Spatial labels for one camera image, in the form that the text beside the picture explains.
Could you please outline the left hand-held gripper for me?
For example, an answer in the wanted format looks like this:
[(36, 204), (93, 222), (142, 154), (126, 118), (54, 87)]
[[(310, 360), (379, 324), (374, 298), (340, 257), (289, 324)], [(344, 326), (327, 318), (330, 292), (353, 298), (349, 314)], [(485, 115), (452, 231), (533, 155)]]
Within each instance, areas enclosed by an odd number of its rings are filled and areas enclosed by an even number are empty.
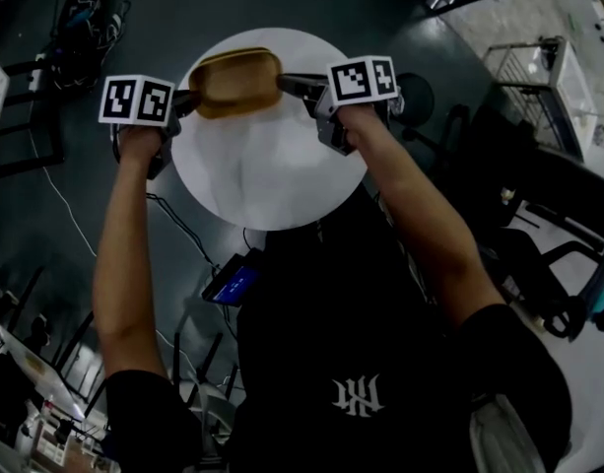
[(125, 126), (153, 127), (162, 145), (152, 158), (148, 179), (155, 179), (170, 161), (170, 141), (181, 132), (179, 118), (194, 111), (201, 94), (177, 90), (175, 83), (146, 75), (107, 76), (103, 85), (99, 123), (108, 124), (112, 152), (120, 162), (119, 133)]

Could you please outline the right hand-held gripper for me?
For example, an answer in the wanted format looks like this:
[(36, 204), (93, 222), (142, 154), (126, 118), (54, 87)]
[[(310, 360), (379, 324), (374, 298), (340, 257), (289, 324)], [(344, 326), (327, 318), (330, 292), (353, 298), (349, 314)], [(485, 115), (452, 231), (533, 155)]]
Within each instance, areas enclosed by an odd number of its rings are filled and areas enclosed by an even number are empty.
[(387, 125), (390, 105), (398, 101), (395, 69), (390, 56), (367, 55), (328, 64), (327, 75), (284, 73), (280, 90), (303, 101), (315, 120), (319, 141), (343, 156), (354, 148), (337, 116), (342, 106), (370, 104)]

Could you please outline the person's left forearm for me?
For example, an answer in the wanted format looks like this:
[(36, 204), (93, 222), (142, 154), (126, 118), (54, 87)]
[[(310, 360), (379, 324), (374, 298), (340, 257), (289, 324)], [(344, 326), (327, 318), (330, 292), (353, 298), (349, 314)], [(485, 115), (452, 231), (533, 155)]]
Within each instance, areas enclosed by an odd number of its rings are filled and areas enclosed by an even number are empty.
[(119, 140), (120, 162), (94, 273), (94, 322), (106, 376), (137, 371), (167, 379), (156, 333), (146, 197), (148, 168), (161, 148), (161, 134), (131, 126)]

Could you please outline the person's right forearm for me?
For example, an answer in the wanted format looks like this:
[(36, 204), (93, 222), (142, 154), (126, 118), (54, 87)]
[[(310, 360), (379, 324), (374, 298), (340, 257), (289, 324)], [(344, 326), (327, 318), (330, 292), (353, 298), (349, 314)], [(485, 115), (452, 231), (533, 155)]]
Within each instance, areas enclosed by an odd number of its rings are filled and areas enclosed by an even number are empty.
[(401, 239), (445, 315), (460, 326), (502, 304), (468, 226), (370, 105), (346, 105), (338, 118), (364, 159)]

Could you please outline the black round bin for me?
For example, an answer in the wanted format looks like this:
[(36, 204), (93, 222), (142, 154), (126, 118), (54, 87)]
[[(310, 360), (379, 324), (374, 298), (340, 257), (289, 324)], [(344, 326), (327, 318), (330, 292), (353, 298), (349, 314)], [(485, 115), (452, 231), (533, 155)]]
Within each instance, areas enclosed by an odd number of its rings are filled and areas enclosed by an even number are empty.
[(414, 73), (399, 74), (396, 81), (404, 101), (404, 108), (396, 120), (414, 128), (427, 123), (435, 109), (435, 95), (430, 83)]

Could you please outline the black device blue screen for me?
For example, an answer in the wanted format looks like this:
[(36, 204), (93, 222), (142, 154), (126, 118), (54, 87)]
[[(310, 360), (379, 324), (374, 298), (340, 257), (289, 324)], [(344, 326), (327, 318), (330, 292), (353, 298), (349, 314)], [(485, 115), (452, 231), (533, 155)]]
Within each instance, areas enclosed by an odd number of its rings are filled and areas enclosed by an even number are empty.
[(263, 252), (251, 248), (245, 255), (235, 254), (201, 293), (212, 304), (240, 307), (260, 279)]

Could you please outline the person's black printed t-shirt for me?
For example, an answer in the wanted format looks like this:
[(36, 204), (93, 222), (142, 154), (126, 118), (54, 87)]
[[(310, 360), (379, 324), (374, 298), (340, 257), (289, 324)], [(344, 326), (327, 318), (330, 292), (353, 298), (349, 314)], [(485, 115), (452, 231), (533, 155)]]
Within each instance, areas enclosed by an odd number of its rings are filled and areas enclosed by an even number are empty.
[(505, 304), (451, 328), (363, 187), (318, 227), (267, 237), (236, 337), (230, 473), (477, 473), (471, 416), (497, 396), (547, 473), (570, 440), (570, 392), (542, 342)]

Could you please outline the black office chair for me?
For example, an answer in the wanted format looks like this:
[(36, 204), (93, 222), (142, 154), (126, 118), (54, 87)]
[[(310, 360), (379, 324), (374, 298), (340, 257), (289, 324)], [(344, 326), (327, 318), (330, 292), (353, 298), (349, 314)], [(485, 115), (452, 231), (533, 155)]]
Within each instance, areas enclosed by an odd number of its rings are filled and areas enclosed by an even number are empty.
[(553, 336), (574, 341), (588, 321), (604, 330), (604, 178), (541, 146), (532, 125), (483, 105), (449, 112), (430, 172), (485, 251), (494, 280)]

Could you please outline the grey table black legs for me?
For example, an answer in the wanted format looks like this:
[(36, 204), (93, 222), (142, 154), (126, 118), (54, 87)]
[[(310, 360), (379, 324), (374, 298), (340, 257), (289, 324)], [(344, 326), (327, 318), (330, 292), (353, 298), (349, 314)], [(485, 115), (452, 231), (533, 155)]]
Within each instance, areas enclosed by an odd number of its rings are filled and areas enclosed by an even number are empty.
[[(7, 353), (10, 354), (25, 376), (34, 384), (34, 389), (50, 403), (54, 404), (61, 411), (69, 415), (76, 421), (84, 420), (84, 412), (78, 404), (77, 399), (67, 388), (64, 379), (41, 356), (35, 354), (25, 344), (22, 343), (16, 336), (6, 330), (0, 324), (0, 338), (2, 339)], [(45, 374), (37, 376), (35, 372), (29, 369), (25, 355), (32, 353), (41, 358), (45, 364)]]

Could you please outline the white table black frame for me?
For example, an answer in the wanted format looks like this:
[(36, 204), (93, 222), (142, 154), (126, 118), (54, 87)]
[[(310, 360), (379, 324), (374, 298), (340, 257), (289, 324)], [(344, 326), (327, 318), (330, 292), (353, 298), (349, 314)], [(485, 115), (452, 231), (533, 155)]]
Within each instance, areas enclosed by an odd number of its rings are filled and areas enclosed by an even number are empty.
[(585, 161), (599, 113), (568, 40), (492, 45), (483, 62), (540, 143)]

